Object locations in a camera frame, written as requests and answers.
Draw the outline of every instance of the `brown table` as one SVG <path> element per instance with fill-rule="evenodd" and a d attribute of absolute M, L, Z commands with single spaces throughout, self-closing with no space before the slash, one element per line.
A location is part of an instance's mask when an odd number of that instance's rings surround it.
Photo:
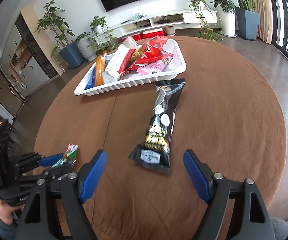
<path fill-rule="evenodd" d="M 75 170 L 98 149 L 108 164 L 84 205 L 99 239 L 190 240 L 207 205 L 183 165 L 193 149 L 228 179 L 252 177 L 269 207 L 286 160 L 286 129 L 276 95 L 259 70 L 237 52 L 193 37 L 177 40 L 187 64 L 172 137 L 171 172 L 145 170 L 127 157 L 144 140 L 155 84 L 74 96 L 89 67 L 59 93 L 41 124 L 35 150 L 52 155 L 78 144 Z M 229 203 L 220 238 L 228 229 Z"/>

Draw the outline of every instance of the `white plastic tray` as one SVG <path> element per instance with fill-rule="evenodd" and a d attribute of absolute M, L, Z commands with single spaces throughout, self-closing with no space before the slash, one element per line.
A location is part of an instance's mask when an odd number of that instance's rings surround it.
<path fill-rule="evenodd" d="M 167 65 L 167 67 L 163 70 L 163 72 L 149 74 L 149 75 L 141 75 L 135 71 L 125 75 L 120 80 L 116 82 L 112 82 L 109 84 L 93 87 L 87 90 L 84 90 L 86 87 L 93 69 L 95 68 L 95 63 L 86 73 L 86 75 L 82 78 L 81 82 L 77 85 L 76 89 L 74 90 L 74 95 L 87 95 L 92 96 L 94 94 L 104 93 L 111 90 L 116 90 L 120 88 L 126 88 L 131 86 L 143 85 L 146 83 L 155 82 L 158 80 L 169 80 L 173 79 L 186 70 L 186 63 L 183 58 L 182 52 L 180 50 L 179 45 L 175 40 L 168 40 L 166 44 L 163 46 L 163 50 L 173 53 L 174 57 L 171 62 Z M 107 56 L 107 59 L 110 59 L 114 54 L 110 54 Z"/>

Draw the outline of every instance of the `white tv cabinet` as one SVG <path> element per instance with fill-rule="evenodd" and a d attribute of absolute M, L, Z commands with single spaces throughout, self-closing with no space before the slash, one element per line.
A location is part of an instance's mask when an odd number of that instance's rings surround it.
<path fill-rule="evenodd" d="M 202 11 L 203 17 L 209 24 L 217 24 L 216 11 Z M 159 24 L 157 23 L 161 19 L 169 19 L 172 22 Z M 144 16 L 141 19 L 136 19 L 134 21 L 129 21 L 124 24 L 117 24 L 108 27 L 112 30 L 111 35 L 116 38 L 126 37 L 132 34 L 136 34 L 142 31 L 147 31 L 151 29 L 157 29 L 164 26 L 174 26 L 175 29 L 185 29 L 185 28 L 199 28 L 201 23 L 200 17 L 197 17 L 190 9 L 185 10 L 175 10 L 168 11 L 159 14 L 152 14 Z M 106 34 L 101 34 L 96 37 L 99 43 L 106 42 Z"/>

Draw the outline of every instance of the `brown door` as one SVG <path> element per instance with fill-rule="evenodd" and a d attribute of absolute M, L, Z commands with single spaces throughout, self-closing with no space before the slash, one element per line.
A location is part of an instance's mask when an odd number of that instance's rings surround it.
<path fill-rule="evenodd" d="M 15 117 L 22 105 L 22 98 L 0 70 L 0 104 Z"/>

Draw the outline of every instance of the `bolt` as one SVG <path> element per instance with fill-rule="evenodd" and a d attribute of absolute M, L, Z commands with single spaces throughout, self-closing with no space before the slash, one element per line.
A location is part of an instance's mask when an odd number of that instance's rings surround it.
<path fill-rule="evenodd" d="M 254 181 L 253 181 L 253 179 L 251 179 L 251 178 L 247 178 L 247 179 L 246 179 L 246 182 L 247 182 L 248 184 L 250 184 L 250 185 L 253 185 L 253 184 L 254 184 Z"/>
<path fill-rule="evenodd" d="M 44 182 L 45 182 L 45 180 L 44 180 L 44 179 L 39 179 L 39 180 L 38 180 L 38 185 L 43 185 L 43 184 L 44 184 Z"/>
<path fill-rule="evenodd" d="M 223 175 L 222 175 L 222 173 L 217 172 L 217 173 L 214 173 L 214 177 L 215 177 L 216 179 L 222 179 L 222 178 L 223 178 Z"/>
<path fill-rule="evenodd" d="M 77 174 L 75 172 L 72 172 L 69 174 L 69 179 L 75 179 L 77 177 Z"/>

